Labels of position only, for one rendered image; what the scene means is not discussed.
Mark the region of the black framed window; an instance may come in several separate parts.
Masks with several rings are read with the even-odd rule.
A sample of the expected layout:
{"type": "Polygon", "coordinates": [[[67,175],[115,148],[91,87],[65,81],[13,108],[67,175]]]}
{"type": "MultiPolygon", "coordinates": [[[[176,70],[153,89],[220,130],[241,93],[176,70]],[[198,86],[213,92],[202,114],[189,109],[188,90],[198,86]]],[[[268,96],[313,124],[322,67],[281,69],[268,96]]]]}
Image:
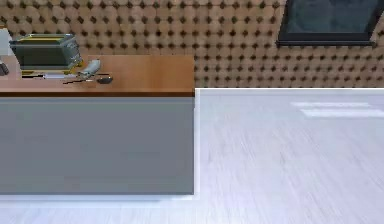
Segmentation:
{"type": "Polygon", "coordinates": [[[276,45],[372,46],[384,0],[286,0],[276,45]]]}

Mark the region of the white kitchen appliance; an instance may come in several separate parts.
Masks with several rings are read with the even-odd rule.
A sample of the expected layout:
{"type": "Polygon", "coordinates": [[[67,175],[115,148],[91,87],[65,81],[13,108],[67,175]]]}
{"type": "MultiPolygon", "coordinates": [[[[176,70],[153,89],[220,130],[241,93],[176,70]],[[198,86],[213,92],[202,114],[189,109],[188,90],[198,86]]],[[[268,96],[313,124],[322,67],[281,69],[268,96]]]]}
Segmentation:
{"type": "Polygon", "coordinates": [[[10,48],[10,41],[12,40],[8,29],[5,25],[0,25],[0,76],[9,74],[9,69],[2,60],[4,56],[11,56],[13,51],[10,48]]]}

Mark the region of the grey-green toaster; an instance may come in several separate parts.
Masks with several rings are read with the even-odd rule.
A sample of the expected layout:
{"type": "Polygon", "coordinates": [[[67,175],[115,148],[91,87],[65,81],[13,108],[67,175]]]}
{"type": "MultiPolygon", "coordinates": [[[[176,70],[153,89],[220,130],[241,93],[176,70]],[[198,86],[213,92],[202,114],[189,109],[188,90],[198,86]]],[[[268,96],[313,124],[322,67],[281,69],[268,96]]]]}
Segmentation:
{"type": "Polygon", "coordinates": [[[73,34],[28,34],[9,44],[23,75],[46,71],[69,74],[83,64],[73,34]]]}

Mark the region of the grey counter with wooden top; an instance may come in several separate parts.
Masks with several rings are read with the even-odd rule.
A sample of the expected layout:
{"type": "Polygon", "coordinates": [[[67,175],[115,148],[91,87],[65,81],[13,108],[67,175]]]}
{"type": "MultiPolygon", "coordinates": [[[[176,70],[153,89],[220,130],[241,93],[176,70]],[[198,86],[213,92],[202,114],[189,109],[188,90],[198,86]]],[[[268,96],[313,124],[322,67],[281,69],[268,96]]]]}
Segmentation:
{"type": "Polygon", "coordinates": [[[0,76],[0,197],[192,195],[194,59],[102,55],[96,81],[0,76]]]}

